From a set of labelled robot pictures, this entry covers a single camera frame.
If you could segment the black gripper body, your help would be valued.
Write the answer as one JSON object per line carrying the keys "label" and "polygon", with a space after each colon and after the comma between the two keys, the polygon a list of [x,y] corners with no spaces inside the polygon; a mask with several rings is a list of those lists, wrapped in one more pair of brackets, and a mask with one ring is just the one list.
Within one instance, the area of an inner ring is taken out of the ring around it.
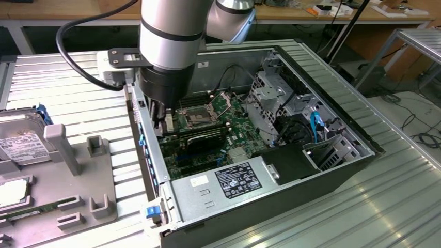
{"label": "black gripper body", "polygon": [[187,95],[195,65],[182,70],[166,70],[158,67],[140,69],[140,89],[147,97],[159,101],[166,108],[175,108]]}

